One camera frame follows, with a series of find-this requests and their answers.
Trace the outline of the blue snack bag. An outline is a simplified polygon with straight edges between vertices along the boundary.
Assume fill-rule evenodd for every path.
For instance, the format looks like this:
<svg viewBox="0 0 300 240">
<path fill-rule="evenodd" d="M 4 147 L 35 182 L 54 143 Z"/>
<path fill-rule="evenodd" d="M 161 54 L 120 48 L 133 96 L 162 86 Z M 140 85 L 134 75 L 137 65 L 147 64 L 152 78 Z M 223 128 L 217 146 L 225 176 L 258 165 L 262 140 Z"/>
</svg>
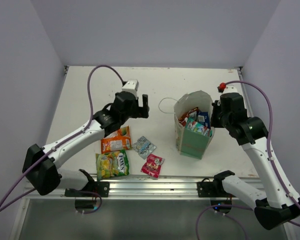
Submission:
<svg viewBox="0 0 300 240">
<path fill-rule="evenodd" d="M 210 126 L 210 117 L 207 111 L 199 111 L 197 114 L 197 122 L 202 124 L 207 128 L 211 128 Z"/>
</svg>

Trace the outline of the orange candy bag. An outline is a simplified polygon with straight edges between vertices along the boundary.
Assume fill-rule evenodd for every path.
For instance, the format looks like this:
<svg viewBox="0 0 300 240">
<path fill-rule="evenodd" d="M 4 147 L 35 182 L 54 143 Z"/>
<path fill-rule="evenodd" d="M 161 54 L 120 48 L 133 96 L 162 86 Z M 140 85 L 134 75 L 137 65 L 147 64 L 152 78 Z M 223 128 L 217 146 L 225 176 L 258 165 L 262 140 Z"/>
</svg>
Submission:
<svg viewBox="0 0 300 240">
<path fill-rule="evenodd" d="M 101 139 L 101 153 L 110 153 L 120 150 L 130 150 L 132 147 L 130 127 L 125 126 Z"/>
</svg>

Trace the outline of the small grey snack packet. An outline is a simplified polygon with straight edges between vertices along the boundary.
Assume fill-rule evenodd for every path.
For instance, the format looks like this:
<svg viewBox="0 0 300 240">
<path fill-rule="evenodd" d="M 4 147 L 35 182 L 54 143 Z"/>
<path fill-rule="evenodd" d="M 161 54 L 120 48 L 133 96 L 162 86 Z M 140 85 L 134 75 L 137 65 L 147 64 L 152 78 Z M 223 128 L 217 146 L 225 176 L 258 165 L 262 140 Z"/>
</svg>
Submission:
<svg viewBox="0 0 300 240">
<path fill-rule="evenodd" d="M 132 144 L 132 148 L 142 159 L 145 160 L 156 150 L 157 146 L 146 137 L 141 136 L 135 143 Z"/>
</svg>

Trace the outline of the red chips bag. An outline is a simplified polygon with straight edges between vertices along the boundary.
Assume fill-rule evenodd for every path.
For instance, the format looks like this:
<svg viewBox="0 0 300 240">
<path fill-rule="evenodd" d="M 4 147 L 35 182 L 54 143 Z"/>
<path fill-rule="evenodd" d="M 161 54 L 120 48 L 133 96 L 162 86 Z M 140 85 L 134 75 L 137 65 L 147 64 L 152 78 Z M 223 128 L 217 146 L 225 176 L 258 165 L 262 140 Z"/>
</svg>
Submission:
<svg viewBox="0 0 300 240">
<path fill-rule="evenodd" d="M 184 113 L 181 117 L 178 118 L 178 122 L 185 127 L 188 119 L 192 119 L 194 121 L 197 120 L 197 114 L 199 113 L 199 108 L 195 107 L 188 112 Z"/>
</svg>

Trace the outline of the teal Fox's candy bag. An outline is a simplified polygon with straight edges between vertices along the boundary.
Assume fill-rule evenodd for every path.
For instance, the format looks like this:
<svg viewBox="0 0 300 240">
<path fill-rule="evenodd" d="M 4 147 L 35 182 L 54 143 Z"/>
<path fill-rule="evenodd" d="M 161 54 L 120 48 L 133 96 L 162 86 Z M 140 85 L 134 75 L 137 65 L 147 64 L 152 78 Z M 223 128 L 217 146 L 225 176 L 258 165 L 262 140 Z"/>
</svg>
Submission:
<svg viewBox="0 0 300 240">
<path fill-rule="evenodd" d="M 206 137 L 210 137 L 211 134 L 211 130 L 204 126 L 203 124 L 195 121 L 192 118 L 189 118 L 186 122 L 185 128 L 191 132 L 206 136 Z"/>
</svg>

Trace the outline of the green paper bag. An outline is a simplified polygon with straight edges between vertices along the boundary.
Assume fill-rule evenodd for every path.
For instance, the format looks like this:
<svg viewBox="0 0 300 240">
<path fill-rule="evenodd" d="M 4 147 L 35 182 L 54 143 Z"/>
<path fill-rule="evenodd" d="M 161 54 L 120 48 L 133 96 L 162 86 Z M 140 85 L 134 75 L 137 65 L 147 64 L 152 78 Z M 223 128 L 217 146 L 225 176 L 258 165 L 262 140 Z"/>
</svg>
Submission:
<svg viewBox="0 0 300 240">
<path fill-rule="evenodd" d="M 160 103 L 158 104 L 158 109 L 164 114 L 173 115 L 176 138 L 175 144 L 178 152 L 183 156 L 199 160 L 202 159 L 214 137 L 215 128 L 210 126 L 211 136 L 204 136 L 186 129 L 186 126 L 182 126 L 179 123 L 178 118 L 193 108 L 198 107 L 199 111 L 208 112 L 211 125 L 211 116 L 213 111 L 213 101 L 211 96 L 202 90 L 198 90 L 195 92 L 186 93 L 180 99 L 165 97 L 162 100 L 175 101 L 171 110 L 162 110 Z"/>
</svg>

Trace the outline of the green Fox's candy bag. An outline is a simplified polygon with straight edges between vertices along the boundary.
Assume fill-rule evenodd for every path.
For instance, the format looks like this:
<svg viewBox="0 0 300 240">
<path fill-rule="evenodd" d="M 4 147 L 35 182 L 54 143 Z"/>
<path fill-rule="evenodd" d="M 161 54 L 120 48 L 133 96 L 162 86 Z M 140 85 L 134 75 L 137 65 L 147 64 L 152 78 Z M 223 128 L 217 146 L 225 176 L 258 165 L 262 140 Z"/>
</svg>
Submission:
<svg viewBox="0 0 300 240">
<path fill-rule="evenodd" d="M 108 153 L 96 153 L 95 158 L 98 181 L 130 174 L 129 160 L 124 149 Z"/>
</svg>

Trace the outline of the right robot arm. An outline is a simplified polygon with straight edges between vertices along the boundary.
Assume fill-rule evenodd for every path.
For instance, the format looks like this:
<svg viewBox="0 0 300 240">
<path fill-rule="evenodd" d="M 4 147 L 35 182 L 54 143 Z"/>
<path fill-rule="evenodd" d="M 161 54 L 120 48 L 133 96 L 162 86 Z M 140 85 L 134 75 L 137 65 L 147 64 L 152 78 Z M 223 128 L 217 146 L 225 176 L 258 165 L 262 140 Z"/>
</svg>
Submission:
<svg viewBox="0 0 300 240">
<path fill-rule="evenodd" d="M 289 183 L 278 159 L 267 144 L 268 130 L 258 117 L 249 117 L 244 98 L 237 92 L 224 93 L 212 103 L 211 125 L 225 128 L 251 160 L 264 190 L 258 190 L 227 170 L 214 176 L 213 192 L 231 194 L 253 211 L 266 230 L 300 216 L 300 194 Z"/>
</svg>

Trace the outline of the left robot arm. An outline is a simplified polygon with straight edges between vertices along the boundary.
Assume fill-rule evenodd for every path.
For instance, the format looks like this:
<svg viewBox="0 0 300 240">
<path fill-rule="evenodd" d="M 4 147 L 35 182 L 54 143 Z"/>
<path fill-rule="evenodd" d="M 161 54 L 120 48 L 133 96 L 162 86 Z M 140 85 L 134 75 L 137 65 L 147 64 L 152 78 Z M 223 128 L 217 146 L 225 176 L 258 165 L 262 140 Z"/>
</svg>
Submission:
<svg viewBox="0 0 300 240">
<path fill-rule="evenodd" d="M 95 180 L 83 169 L 62 170 L 61 166 L 90 144 L 119 130 L 128 119 L 148 117 L 148 95 L 142 96 L 142 106 L 139 106 L 138 98 L 132 93 L 117 92 L 112 103 L 95 112 L 74 132 L 43 147 L 30 146 L 22 173 L 41 196 L 56 189 L 69 189 L 89 196 L 95 189 Z"/>
</svg>

